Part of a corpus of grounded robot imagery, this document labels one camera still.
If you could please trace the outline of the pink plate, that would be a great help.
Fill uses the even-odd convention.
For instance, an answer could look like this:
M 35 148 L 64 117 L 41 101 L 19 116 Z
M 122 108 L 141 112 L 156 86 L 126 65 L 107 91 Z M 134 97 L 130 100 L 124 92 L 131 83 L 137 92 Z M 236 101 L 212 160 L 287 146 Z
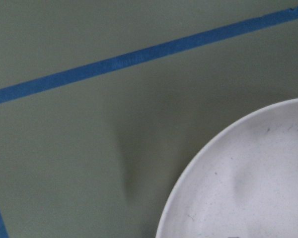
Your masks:
M 194 157 L 158 238 L 298 238 L 298 99 L 228 126 Z

